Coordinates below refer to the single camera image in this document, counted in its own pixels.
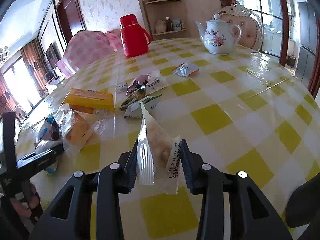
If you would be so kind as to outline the left hand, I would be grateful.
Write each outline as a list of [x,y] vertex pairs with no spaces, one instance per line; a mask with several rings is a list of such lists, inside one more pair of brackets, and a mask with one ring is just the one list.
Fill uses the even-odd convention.
[[32,215],[32,211],[39,206],[40,198],[37,194],[36,187],[34,184],[30,184],[31,197],[28,200],[28,204],[24,204],[22,200],[17,198],[10,198],[10,202],[14,210],[18,213],[19,216],[30,218]]

